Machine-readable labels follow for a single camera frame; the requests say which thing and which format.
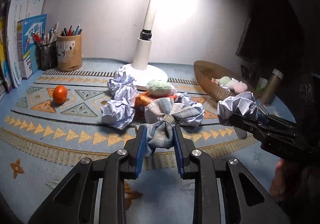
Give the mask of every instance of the metal screw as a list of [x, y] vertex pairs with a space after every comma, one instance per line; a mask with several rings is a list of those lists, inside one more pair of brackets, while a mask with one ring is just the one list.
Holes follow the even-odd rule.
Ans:
[[193, 154], [194, 156], [199, 156], [199, 155], [202, 154], [202, 152], [201, 152], [200, 150], [196, 149], [196, 150], [193, 150], [193, 151], [192, 151], [192, 154]]
[[238, 164], [238, 160], [236, 158], [230, 158], [229, 159], [229, 163], [233, 164], [233, 165], [236, 165], [236, 164]]
[[81, 159], [80, 162], [81, 162], [82, 164], [88, 164], [88, 163], [90, 163], [90, 158], [84, 157], [84, 158]]
[[126, 149], [119, 149], [117, 153], [118, 153], [118, 155], [125, 155], [127, 153], [127, 150]]

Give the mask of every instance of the white lamp base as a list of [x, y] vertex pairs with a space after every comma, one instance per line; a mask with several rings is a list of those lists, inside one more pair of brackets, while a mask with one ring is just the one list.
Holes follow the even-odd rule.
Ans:
[[155, 66], [147, 65], [145, 70], [138, 70], [132, 67], [132, 64], [126, 64], [123, 66], [131, 77], [134, 77], [136, 86], [138, 90], [147, 90], [146, 85], [150, 80], [163, 80], [168, 81], [167, 74]]

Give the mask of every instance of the woven basket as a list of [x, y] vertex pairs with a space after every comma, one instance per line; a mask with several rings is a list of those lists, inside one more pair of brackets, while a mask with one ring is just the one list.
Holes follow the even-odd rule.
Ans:
[[226, 69], [223, 66], [220, 66], [215, 63], [211, 63], [204, 60], [198, 60], [193, 64], [193, 68], [195, 71], [195, 76], [198, 81], [200, 87], [212, 98], [216, 101], [224, 100], [229, 96], [235, 96], [233, 92], [226, 91], [225, 89], [221, 88], [218, 84], [212, 82], [212, 78], [222, 78], [224, 76], [228, 76], [230, 78], [235, 78], [238, 81], [242, 81], [247, 84], [248, 91], [255, 93], [254, 88], [245, 82], [241, 77], [236, 75], [231, 70]]

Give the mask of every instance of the wooden pen holder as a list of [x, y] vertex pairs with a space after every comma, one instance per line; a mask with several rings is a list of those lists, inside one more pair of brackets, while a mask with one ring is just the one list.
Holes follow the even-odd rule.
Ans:
[[82, 34], [75, 36], [57, 36], [58, 68], [61, 71], [73, 71], [82, 66]]

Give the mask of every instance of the white wall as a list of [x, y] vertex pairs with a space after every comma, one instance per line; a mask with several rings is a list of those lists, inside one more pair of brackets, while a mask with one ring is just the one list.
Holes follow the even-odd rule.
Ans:
[[[132, 61], [149, 0], [45, 0], [47, 28], [78, 24], [83, 57]], [[208, 60], [236, 72], [235, 55], [247, 19], [247, 0], [162, 0], [153, 26], [150, 62]]]

